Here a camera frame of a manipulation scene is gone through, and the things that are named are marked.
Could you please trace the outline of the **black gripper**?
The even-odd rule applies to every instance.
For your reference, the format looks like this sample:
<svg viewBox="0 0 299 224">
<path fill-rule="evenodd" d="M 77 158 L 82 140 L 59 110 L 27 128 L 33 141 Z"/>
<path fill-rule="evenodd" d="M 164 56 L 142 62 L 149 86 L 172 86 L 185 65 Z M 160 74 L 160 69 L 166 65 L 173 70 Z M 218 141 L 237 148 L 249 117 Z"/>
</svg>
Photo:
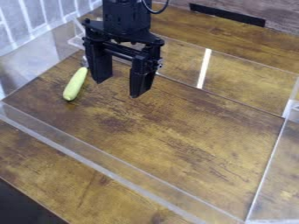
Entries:
<svg viewBox="0 0 299 224">
<path fill-rule="evenodd" d="M 132 60 L 129 95 L 138 97 L 150 89 L 154 73 L 161 66 L 160 51 L 164 41 L 150 33 L 150 16 L 164 12 L 153 10 L 152 0 L 102 0 L 100 21 L 85 18 L 82 45 L 91 79 L 96 83 L 112 77 L 112 55 Z M 142 44 L 140 53 L 121 43 Z"/>
</svg>

